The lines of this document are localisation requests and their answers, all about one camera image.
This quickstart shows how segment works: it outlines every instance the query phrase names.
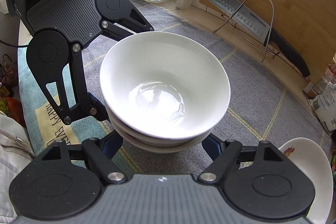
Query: red object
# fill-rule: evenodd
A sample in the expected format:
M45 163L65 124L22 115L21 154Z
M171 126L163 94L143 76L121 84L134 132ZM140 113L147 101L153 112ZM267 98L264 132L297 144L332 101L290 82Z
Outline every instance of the red object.
M11 97L5 97L5 99L7 101L12 118L24 128L27 128L21 102Z

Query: black handle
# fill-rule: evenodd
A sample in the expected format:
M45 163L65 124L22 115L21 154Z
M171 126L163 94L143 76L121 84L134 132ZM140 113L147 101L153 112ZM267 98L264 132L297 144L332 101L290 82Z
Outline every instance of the black handle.
M272 29L270 42L274 42L278 47L280 52L301 72L303 77L308 77L310 75L309 69L306 62L303 60L301 55L291 46L288 42L274 29Z

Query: white bowl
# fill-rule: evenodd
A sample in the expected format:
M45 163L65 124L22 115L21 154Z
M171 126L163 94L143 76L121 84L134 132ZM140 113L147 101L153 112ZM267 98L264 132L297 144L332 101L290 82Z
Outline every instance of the white bowl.
M105 105L135 131L185 140L211 130L230 102L218 59L196 41L144 32L115 44L100 69Z
M295 138L279 148L313 182L315 199L307 218L314 224L327 221L333 200L333 176L327 156L318 144Z
M120 136L122 136L125 140L127 140L129 143L133 144L134 146L139 147L143 150L147 150L147 151L150 151L153 153L159 153L159 154L175 153L175 152L189 149L199 144L200 142L202 142L210 134L210 132L203 133L182 145L178 145L174 147L154 147L154 146L146 145L146 144L143 144L137 141L132 136L128 135L125 131L123 131L121 128L119 128L118 126L115 126L115 130L119 133Z
M108 107L106 107L106 110L109 115L110 122L114 127L117 126L118 128L121 128L125 133L132 136L134 139L136 139L140 143L154 146L154 147L174 147L174 146L182 145L191 140L191 139L168 140L168 139L159 139L159 138L154 138L154 137L143 135L135 131L133 128L130 128L129 126L124 124L120 119L118 119L118 117Z

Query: knife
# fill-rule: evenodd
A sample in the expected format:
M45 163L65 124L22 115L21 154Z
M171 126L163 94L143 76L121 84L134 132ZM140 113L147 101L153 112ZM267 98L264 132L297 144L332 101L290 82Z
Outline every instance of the knife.
M209 0L219 10L230 16L241 4L238 0ZM243 5L232 19L242 26L248 34L266 46L268 33L271 31L269 42L275 43L280 52L301 72L303 77L310 75L309 69L301 55L274 29L270 30L260 16Z

